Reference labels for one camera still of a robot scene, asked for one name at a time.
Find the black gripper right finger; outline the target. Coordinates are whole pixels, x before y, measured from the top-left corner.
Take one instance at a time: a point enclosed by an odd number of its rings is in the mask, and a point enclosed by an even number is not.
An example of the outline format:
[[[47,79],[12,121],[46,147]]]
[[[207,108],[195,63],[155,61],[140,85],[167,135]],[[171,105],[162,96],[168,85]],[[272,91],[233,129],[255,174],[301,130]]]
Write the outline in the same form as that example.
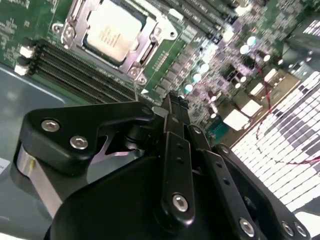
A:
[[[210,147],[195,125],[187,127],[199,168],[217,196],[215,217],[223,240],[310,240],[307,228],[224,144]]]

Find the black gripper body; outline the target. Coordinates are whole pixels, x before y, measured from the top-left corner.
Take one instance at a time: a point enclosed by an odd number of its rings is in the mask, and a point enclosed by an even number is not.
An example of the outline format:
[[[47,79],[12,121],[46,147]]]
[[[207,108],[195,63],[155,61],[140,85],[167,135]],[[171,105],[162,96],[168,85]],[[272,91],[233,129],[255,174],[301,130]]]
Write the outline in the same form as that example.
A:
[[[47,240],[232,240],[234,234],[213,185],[193,173],[195,219],[166,231],[155,210],[161,191],[160,162],[135,160],[69,196],[48,229]]]

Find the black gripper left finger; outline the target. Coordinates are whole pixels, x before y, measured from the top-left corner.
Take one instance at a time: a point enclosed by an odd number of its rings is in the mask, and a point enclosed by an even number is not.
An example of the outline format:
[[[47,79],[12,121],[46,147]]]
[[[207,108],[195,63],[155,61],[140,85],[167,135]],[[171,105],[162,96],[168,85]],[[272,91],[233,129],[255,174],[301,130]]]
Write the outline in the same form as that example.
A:
[[[22,122],[15,166],[31,182],[52,219],[78,190],[143,158],[160,163],[155,218],[189,227],[196,205],[188,104],[170,92],[160,108],[139,101],[37,109]]]

